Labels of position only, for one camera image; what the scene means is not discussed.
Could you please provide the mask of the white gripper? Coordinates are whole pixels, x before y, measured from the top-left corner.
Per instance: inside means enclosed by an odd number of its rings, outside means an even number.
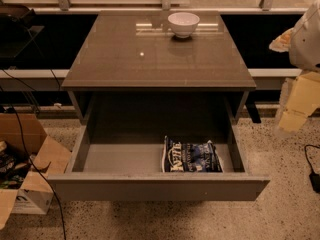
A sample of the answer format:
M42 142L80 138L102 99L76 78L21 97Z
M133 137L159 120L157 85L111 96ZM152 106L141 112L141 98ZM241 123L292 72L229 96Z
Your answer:
M320 0L290 28L269 44L275 52L288 52L290 63L309 72L292 84L278 126L286 132L297 132L308 117L320 107Z

